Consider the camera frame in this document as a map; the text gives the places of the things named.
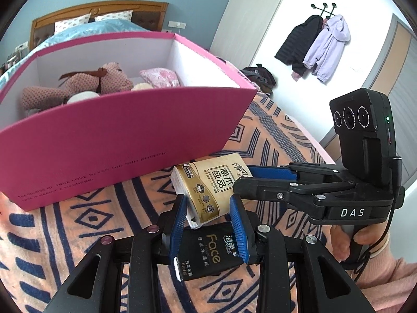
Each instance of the wall socket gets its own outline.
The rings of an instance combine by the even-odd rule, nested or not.
[[[25,48],[29,47],[29,41],[26,41],[25,43],[22,43],[21,45],[18,45],[15,48],[15,52],[17,52],[18,50],[23,50]]]
[[[172,28],[181,28],[181,29],[184,29],[186,25],[187,24],[186,23],[183,23],[183,22],[177,22],[177,21],[170,21],[170,22],[168,22],[168,27],[172,27]]]

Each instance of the pink box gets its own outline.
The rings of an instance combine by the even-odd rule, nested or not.
[[[174,70],[183,87],[121,92],[24,118],[27,86],[118,62]],[[26,211],[221,150],[256,88],[176,34],[100,34],[34,53],[0,91],[0,191]]]

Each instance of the cable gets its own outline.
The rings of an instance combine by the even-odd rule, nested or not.
[[[354,279],[355,282],[357,282],[359,280],[359,278],[361,277],[361,275],[365,271],[366,265],[368,265],[368,262],[371,258],[371,250],[374,249],[376,246],[378,246],[385,239],[385,237],[387,236],[388,231],[389,231],[389,227],[391,226],[391,222],[393,221],[396,201],[397,201],[397,197],[394,196],[393,204],[391,206],[391,211],[389,212],[389,218],[388,218],[387,226],[385,227],[384,233],[381,235],[380,239],[377,242],[375,242],[372,246],[370,246],[366,250],[366,252],[360,257],[359,263],[362,264],[362,266],[359,269],[356,269],[353,272],[353,274],[357,274],[357,277]]]

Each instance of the stuffed animal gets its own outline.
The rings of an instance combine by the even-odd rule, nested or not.
[[[118,63],[111,62],[92,72],[73,72],[64,74],[59,80],[68,78],[61,88],[26,87],[22,92],[22,106],[26,111],[39,109],[45,111],[66,103],[72,96],[91,91],[110,94],[130,91],[133,83],[121,70]]]

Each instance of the das logo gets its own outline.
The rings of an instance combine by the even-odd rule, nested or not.
[[[356,218],[358,216],[363,216],[365,212],[364,208],[343,208],[341,210],[340,217],[348,216],[349,218]]]

